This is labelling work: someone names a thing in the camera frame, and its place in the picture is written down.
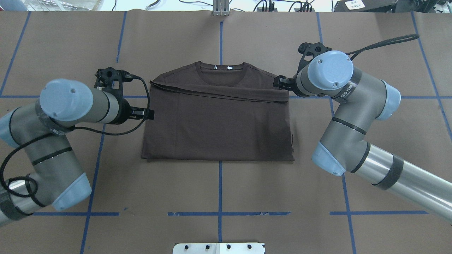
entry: folded t-shirt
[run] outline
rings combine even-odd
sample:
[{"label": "folded t-shirt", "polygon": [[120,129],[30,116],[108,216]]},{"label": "folded t-shirt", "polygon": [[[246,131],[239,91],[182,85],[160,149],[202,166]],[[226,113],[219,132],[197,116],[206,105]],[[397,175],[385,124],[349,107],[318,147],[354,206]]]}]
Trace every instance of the folded t-shirt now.
[{"label": "folded t-shirt", "polygon": [[155,118],[146,121],[141,157],[294,160],[289,94],[274,78],[248,63],[196,62],[161,74],[151,82]]}]

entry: white metal plate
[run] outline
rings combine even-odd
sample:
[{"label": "white metal plate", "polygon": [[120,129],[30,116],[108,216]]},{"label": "white metal plate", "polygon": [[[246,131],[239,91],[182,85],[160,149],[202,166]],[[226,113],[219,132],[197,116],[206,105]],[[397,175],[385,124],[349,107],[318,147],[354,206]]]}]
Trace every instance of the white metal plate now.
[{"label": "white metal plate", "polygon": [[265,244],[264,243],[176,244],[176,246],[174,246],[173,248],[173,254],[265,254]]}]

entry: sticker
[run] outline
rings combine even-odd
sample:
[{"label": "sticker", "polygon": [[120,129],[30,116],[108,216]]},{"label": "sticker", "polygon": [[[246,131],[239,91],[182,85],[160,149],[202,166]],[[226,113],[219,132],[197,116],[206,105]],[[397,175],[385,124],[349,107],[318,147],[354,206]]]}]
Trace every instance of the sticker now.
[{"label": "sticker", "polygon": [[347,6],[348,9],[362,9],[366,7],[362,0],[348,1],[345,2],[345,5]]}]

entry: metal bracket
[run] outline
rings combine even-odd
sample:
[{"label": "metal bracket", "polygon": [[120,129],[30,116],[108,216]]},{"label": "metal bracket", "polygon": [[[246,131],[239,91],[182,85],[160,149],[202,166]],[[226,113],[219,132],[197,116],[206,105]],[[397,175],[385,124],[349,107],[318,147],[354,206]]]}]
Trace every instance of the metal bracket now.
[{"label": "metal bracket", "polygon": [[176,244],[173,254],[265,254],[264,243]]},{"label": "metal bracket", "polygon": [[213,0],[214,16],[229,16],[229,0]]}]

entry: black cable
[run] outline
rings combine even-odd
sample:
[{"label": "black cable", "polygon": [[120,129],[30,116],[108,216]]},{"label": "black cable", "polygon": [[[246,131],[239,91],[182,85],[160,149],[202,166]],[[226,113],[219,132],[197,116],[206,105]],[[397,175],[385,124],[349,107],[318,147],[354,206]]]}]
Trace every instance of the black cable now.
[{"label": "black cable", "polygon": [[213,5],[211,5],[211,4],[208,4],[208,3],[206,3],[206,2],[202,2],[202,1],[182,1],[182,0],[179,0],[179,2],[181,2],[181,3],[186,3],[186,4],[194,4],[194,3],[201,3],[201,4],[205,4],[205,5],[208,5],[208,6],[213,6]]},{"label": "black cable", "polygon": [[160,2],[160,0],[157,0],[157,1],[153,2],[152,4],[148,5],[148,6],[146,7],[146,10],[148,10],[150,7],[152,7],[152,6],[156,5],[156,4],[158,4],[159,2]]},{"label": "black cable", "polygon": [[263,11],[264,10],[264,2],[267,2],[267,0],[260,0],[254,7],[253,11],[255,11],[257,9],[257,7],[259,6],[260,3],[262,3],[262,11]]},{"label": "black cable", "polygon": [[[144,79],[142,79],[139,76],[136,76],[137,80],[141,80],[143,82],[144,85],[144,89],[146,90],[146,97],[147,97],[147,109],[150,110],[151,109],[151,96],[149,95],[149,90],[147,89],[146,86],[146,82],[144,81]],[[110,132],[103,132],[103,131],[99,131],[96,129],[92,129],[92,128],[88,128],[88,127],[84,127],[84,126],[79,126],[79,127],[75,127],[73,128],[73,130],[86,130],[86,131],[90,131],[90,132],[95,132],[95,133],[99,133],[99,134],[104,134],[104,135],[109,135],[109,136],[121,136],[121,135],[126,135],[129,134],[133,131],[135,131],[136,129],[138,129],[142,124],[144,124],[145,119],[143,119],[137,126],[135,126],[135,128],[126,131],[126,132],[120,132],[120,133],[110,133]]]},{"label": "black cable", "polygon": [[302,3],[301,1],[294,1],[294,2],[292,3],[292,5],[290,6],[290,8],[289,8],[288,11],[292,10],[293,5],[296,4],[296,3],[299,3],[299,4],[300,4],[300,9],[303,8],[303,3]]},{"label": "black cable", "polygon": [[347,55],[354,54],[350,58],[350,60],[353,60],[359,53],[361,53],[363,51],[366,51],[366,50],[369,50],[369,49],[378,48],[378,47],[382,47],[382,46],[387,46],[387,45],[391,45],[391,44],[397,44],[397,43],[402,43],[402,42],[409,42],[409,41],[415,40],[417,38],[419,38],[419,35],[417,33],[408,34],[408,35],[404,35],[404,36],[399,36],[399,37],[396,37],[396,38],[392,38],[392,39],[388,39],[388,40],[384,40],[384,41],[381,41],[381,42],[374,43],[374,44],[369,45],[367,47],[364,47],[364,48],[362,48],[360,50],[352,51],[350,53],[347,53]]},{"label": "black cable", "polygon": [[[33,179],[33,178],[29,177],[29,176],[18,176],[18,177],[13,177],[13,178],[10,178],[10,179],[9,179],[9,183],[6,183],[6,181],[5,181],[5,176],[4,176],[6,164],[8,164],[9,160],[11,159],[11,157],[13,157],[13,155],[14,155],[15,153],[17,153],[18,151],[20,151],[21,149],[25,148],[25,147],[28,146],[28,145],[33,144],[34,142],[37,142],[37,141],[39,141],[39,140],[41,140],[41,139],[44,139],[44,138],[47,138],[47,137],[50,137],[50,136],[53,136],[53,135],[54,135],[53,133],[48,133],[48,134],[45,134],[45,135],[42,135],[42,136],[39,136],[39,137],[37,137],[37,138],[32,139],[32,140],[30,140],[30,141],[28,141],[28,142],[26,142],[26,143],[20,145],[20,146],[17,147],[16,149],[14,149],[12,152],[10,152],[10,153],[8,154],[8,156],[6,156],[6,158],[3,160],[3,163],[2,163],[2,165],[1,165],[1,167],[0,167],[0,184],[1,184],[1,186],[2,186],[9,194],[12,194],[12,195],[15,195],[15,196],[21,197],[21,198],[29,198],[29,197],[31,197],[31,196],[34,196],[34,195],[36,194],[36,192],[38,192],[38,183],[36,182],[35,179]],[[19,180],[24,180],[24,181],[32,182],[32,183],[34,184],[34,186],[35,186],[35,189],[34,189],[31,193],[28,193],[28,194],[20,194],[20,193],[18,193],[18,192],[16,192],[16,191],[14,191],[14,190],[12,190],[12,189],[9,188],[9,184],[10,184],[11,182],[13,182],[13,181],[19,181]]]}]

